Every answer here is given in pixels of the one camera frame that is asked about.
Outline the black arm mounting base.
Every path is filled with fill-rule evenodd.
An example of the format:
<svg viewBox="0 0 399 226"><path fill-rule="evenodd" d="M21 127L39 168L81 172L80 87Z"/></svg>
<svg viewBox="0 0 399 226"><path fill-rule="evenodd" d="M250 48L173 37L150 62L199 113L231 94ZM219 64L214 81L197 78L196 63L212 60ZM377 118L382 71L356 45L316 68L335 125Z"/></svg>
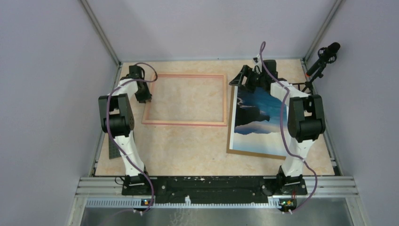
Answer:
<svg viewBox="0 0 399 226"><path fill-rule="evenodd" d="M193 204L267 203L273 195L297 197L308 193L304 180L285 185L275 176L125 177L122 181L122 195L154 196L156 204L183 203L186 197Z"/></svg>

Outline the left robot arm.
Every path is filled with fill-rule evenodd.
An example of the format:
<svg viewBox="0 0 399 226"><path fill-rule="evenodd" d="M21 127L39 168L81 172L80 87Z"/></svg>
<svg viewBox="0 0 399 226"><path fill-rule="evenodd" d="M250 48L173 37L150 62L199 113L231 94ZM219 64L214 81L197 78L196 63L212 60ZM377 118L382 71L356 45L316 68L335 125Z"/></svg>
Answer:
<svg viewBox="0 0 399 226"><path fill-rule="evenodd" d="M114 143L125 165L124 188L131 188L139 194L150 191L151 182L145 178L145 164L139 157L134 139L135 119L130 99L145 104L152 100L145 71L139 65L131 65L129 72L120 81L115 91L98 98L100 122L103 132L107 133L110 143Z"/></svg>

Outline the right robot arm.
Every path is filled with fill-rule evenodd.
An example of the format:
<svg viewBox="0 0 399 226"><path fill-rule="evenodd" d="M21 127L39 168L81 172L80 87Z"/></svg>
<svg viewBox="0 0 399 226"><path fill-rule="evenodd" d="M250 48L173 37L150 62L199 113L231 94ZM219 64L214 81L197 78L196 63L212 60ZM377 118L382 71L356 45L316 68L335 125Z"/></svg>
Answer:
<svg viewBox="0 0 399 226"><path fill-rule="evenodd" d="M287 130L291 141L287 144L284 126L280 122L282 142L288 154L280 166L276 188L282 194L290 193L302 179L303 166L307 166L306 156L310 147L326 129L322 98L299 91L283 78L277 77L275 60L258 61L254 68L244 65L229 85L241 91L253 93L257 87L263 88L272 97L287 106Z"/></svg>

